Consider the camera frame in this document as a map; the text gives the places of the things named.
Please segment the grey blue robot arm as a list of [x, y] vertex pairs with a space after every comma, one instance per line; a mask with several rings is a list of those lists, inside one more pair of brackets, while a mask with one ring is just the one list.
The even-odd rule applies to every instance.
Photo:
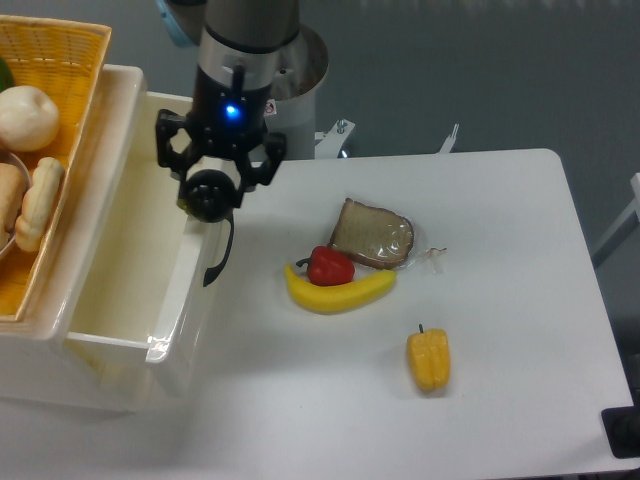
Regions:
[[178, 206], [204, 222], [240, 207], [246, 192], [271, 183], [287, 140], [270, 133], [264, 110], [281, 55], [298, 38], [295, 1], [159, 1], [165, 28], [199, 57], [190, 111], [163, 109], [157, 158], [179, 182]]

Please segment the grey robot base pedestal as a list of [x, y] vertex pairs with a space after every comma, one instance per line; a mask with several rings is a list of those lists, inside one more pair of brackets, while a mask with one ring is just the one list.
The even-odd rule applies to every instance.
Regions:
[[316, 94], [329, 67], [323, 39], [301, 24], [295, 38], [280, 51], [278, 69], [265, 107], [270, 132], [286, 136], [286, 160], [315, 156]]

